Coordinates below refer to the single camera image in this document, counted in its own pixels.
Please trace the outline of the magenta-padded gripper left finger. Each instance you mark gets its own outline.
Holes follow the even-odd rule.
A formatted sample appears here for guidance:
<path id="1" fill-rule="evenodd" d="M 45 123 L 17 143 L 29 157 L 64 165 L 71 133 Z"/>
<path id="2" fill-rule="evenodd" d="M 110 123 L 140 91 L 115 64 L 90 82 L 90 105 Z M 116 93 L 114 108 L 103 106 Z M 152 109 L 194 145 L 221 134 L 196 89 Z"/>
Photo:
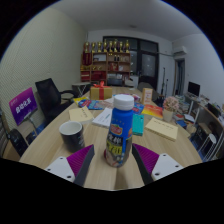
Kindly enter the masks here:
<path id="1" fill-rule="evenodd" d="M 46 168 L 46 171 L 83 186 L 94 154 L 94 145 L 89 145 L 68 157 L 58 157 Z"/>

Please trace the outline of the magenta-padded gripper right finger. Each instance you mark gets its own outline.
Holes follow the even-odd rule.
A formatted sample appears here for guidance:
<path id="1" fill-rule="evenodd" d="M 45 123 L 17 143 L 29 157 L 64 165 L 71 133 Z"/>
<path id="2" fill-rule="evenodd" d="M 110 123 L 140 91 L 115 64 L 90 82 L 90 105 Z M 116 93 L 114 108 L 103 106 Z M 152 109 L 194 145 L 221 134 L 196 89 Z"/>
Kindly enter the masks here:
<path id="1" fill-rule="evenodd" d="M 157 154 L 135 143 L 132 144 L 132 154 L 145 185 L 182 169 L 182 166 L 167 153 Z"/>

